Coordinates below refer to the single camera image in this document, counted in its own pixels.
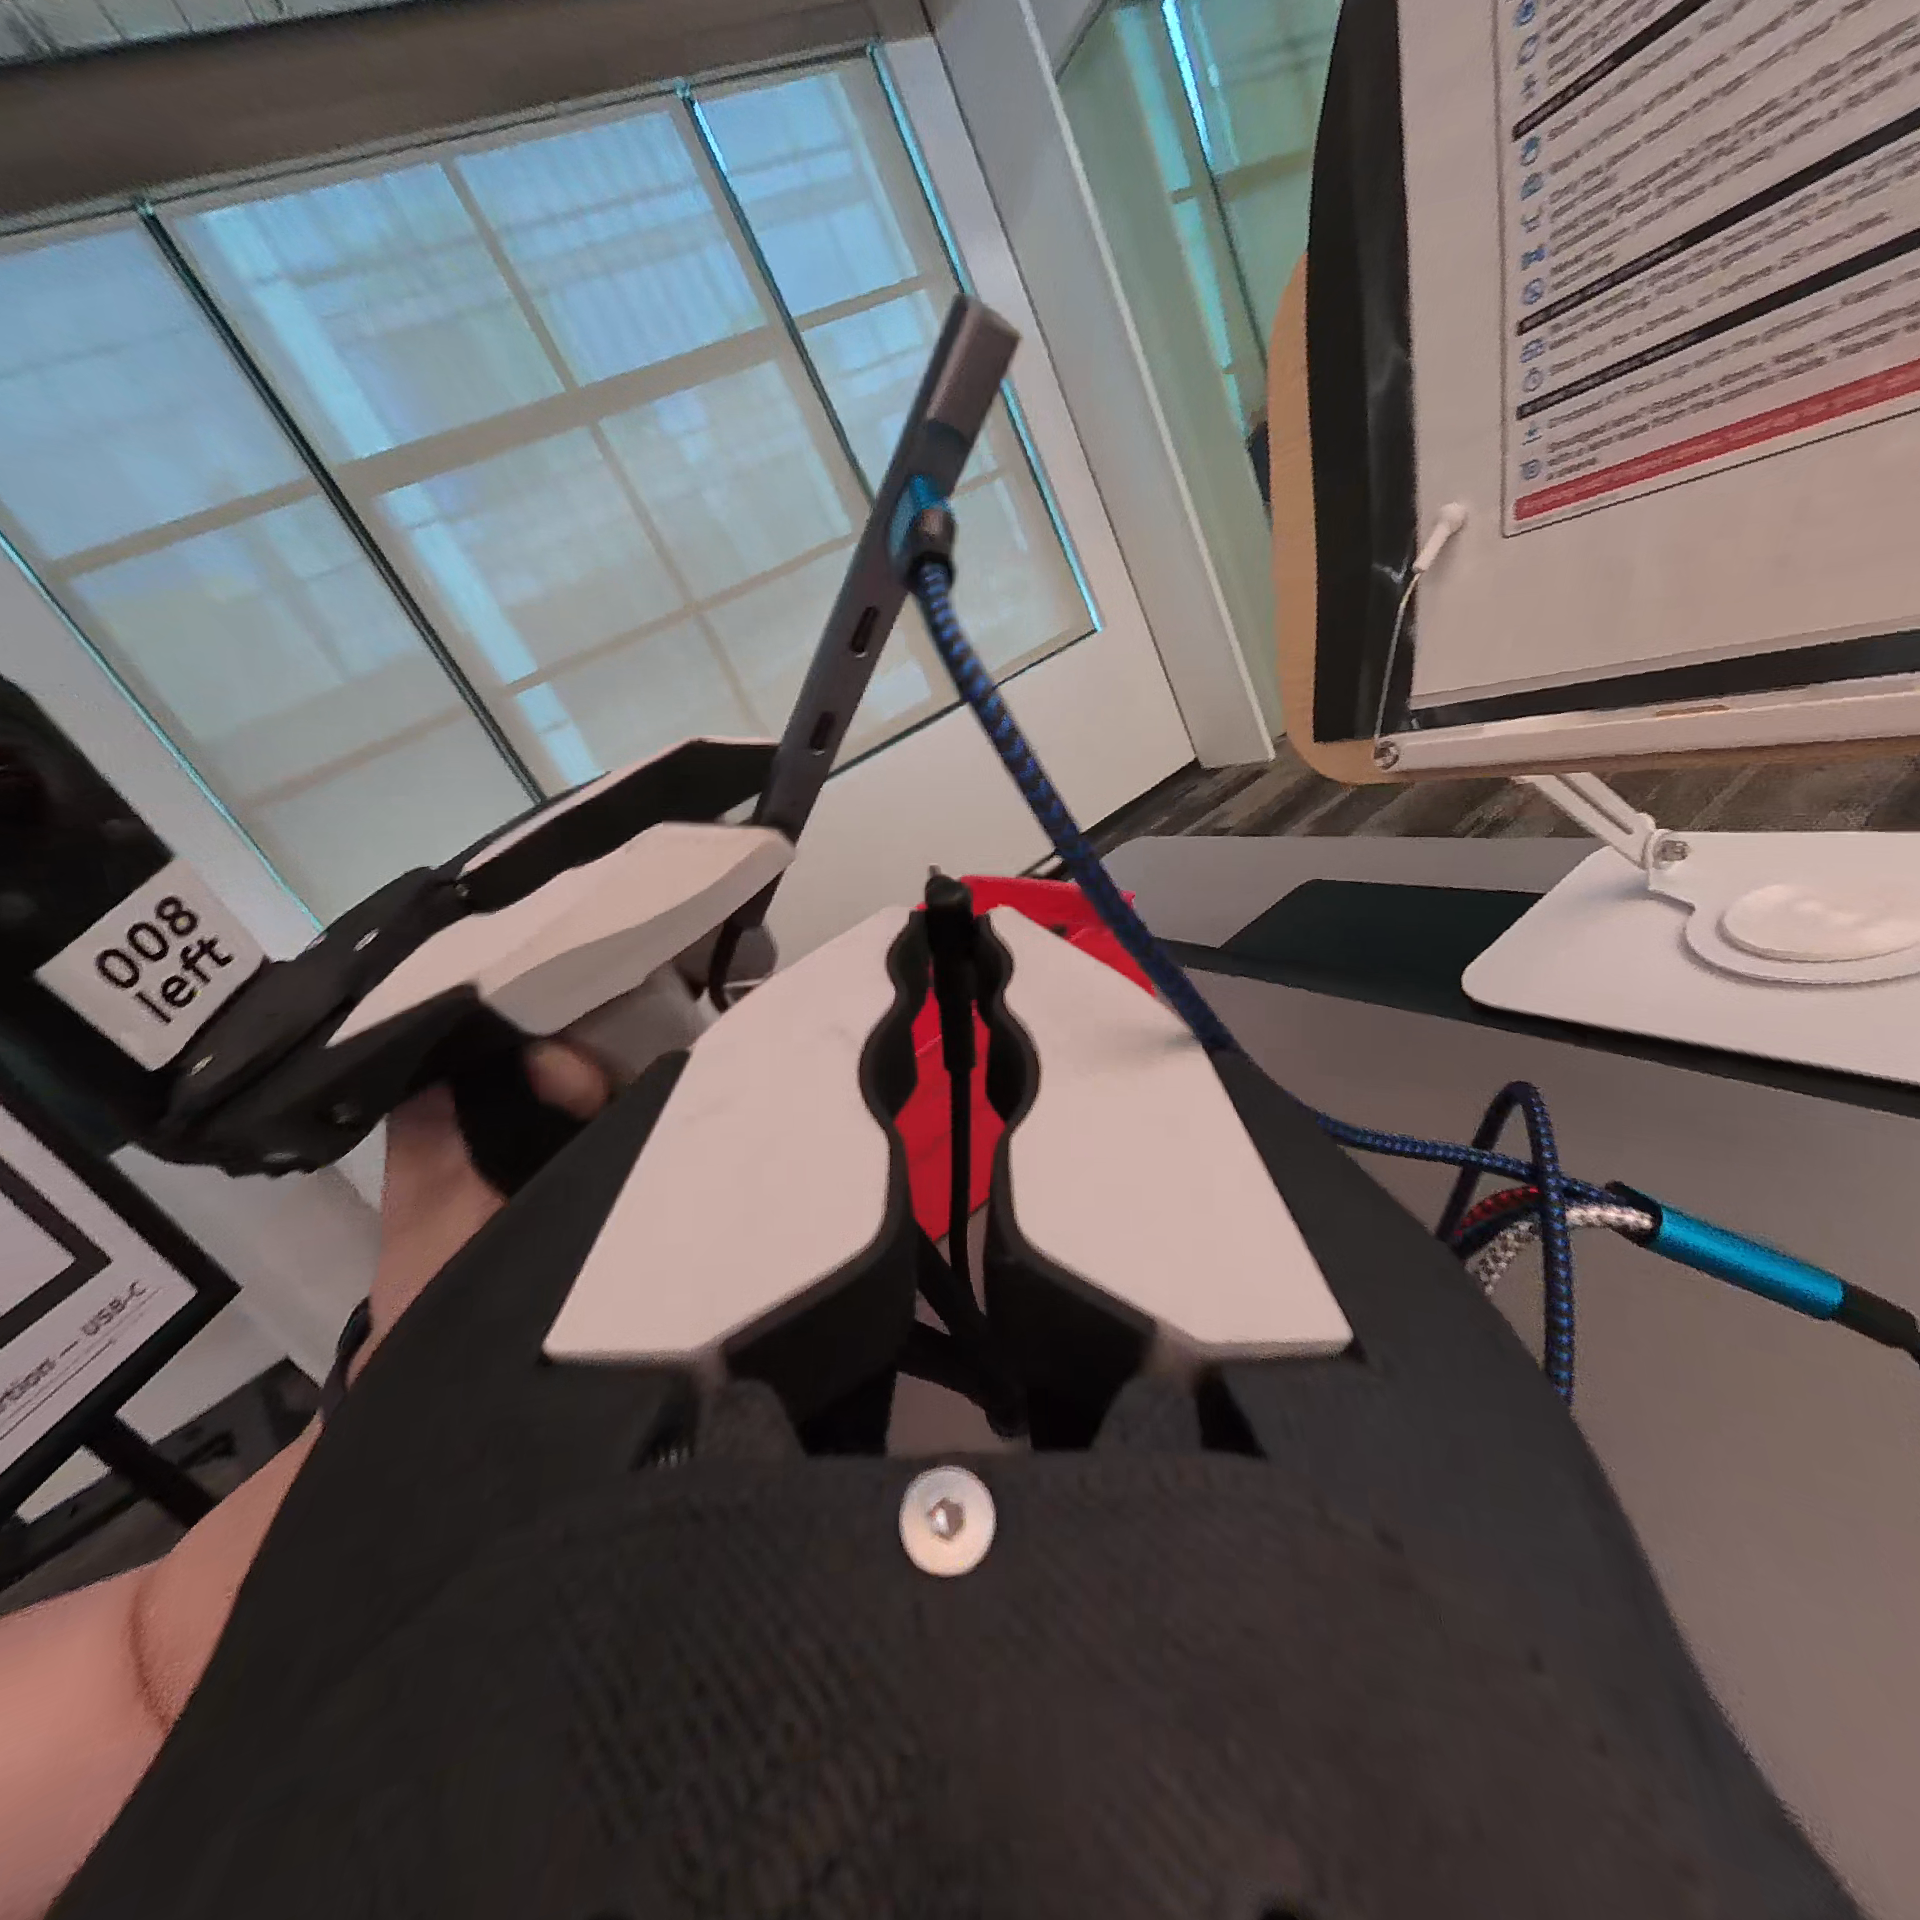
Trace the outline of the red plastic bin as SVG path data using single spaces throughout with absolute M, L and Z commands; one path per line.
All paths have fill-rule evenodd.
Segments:
M 979 917 L 1011 907 L 1038 923 L 1069 947 L 1153 993 L 1149 973 L 1122 949 L 1094 902 L 1072 881 L 1041 881 L 1013 876 L 965 876 L 971 907 Z M 1002 1118 L 987 1093 L 990 1035 L 975 1014 L 975 1063 L 965 1075 L 962 1097 L 954 1097 L 944 1014 L 931 993 L 914 1022 L 917 1085 L 902 1115 L 907 1183 L 914 1215 L 923 1235 L 943 1241 L 954 1226 L 954 1154 L 965 1143 L 967 1180 L 962 1197 L 967 1211 L 979 1211 L 993 1187 L 993 1154 L 1002 1138 Z

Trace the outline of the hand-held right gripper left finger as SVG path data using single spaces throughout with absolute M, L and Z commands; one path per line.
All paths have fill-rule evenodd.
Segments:
M 691 1049 L 559 1318 L 553 1362 L 880 1373 L 914 1318 L 898 1118 L 921 922 L 871 915 Z

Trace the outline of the person's left forearm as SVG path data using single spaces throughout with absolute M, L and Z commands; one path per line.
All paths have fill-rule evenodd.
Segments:
M 8 1617 L 3 1915 L 46 1915 L 203 1678 L 325 1414 L 150 1566 Z

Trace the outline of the person's left hand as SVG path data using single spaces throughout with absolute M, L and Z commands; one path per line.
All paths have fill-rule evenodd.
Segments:
M 608 1071 L 577 1046 L 547 1041 L 522 1063 L 541 1102 L 573 1121 L 590 1121 L 611 1099 Z M 506 1197 L 472 1162 L 450 1085 L 426 1087 L 386 1118 L 379 1253 L 363 1354 L 373 1354 L 427 1283 L 504 1206 Z

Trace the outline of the black USB hub with cable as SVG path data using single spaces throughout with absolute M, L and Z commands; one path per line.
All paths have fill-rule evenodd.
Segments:
M 914 567 L 926 556 L 954 557 L 954 492 L 1018 346 L 1018 329 L 977 297 L 952 301 L 774 770 L 747 820 L 727 827 L 730 852 L 743 852 L 753 831 L 782 841 L 786 850 L 798 847 L 880 652 L 912 597 Z

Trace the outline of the white tablet stand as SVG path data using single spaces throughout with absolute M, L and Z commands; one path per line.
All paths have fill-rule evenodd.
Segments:
M 1595 774 L 1519 783 L 1600 850 L 1466 967 L 1480 1005 L 1919 1085 L 1913 831 L 1677 831 Z

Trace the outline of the framed marker sign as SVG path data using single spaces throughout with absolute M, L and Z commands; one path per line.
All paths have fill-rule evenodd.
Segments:
M 3 1110 L 3 1513 L 11 1519 L 239 1285 L 41 1105 Z

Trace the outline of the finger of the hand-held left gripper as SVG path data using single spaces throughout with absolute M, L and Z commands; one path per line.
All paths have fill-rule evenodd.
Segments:
M 658 826 L 713 826 L 759 797 L 776 755 L 771 738 L 685 738 L 525 813 L 453 860 L 448 886 L 463 900 L 522 900 Z
M 360 1041 L 450 993 L 551 1038 L 640 988 L 778 882 L 798 852 L 776 827 L 661 822 L 522 900 L 432 934 L 335 1030 Z

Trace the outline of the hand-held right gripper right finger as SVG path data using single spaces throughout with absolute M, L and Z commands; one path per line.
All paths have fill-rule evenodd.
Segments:
M 1187 1022 L 1011 905 L 987 923 L 1035 1055 L 1000 1138 L 1023 1246 L 1200 1361 L 1342 1355 L 1352 1321 Z

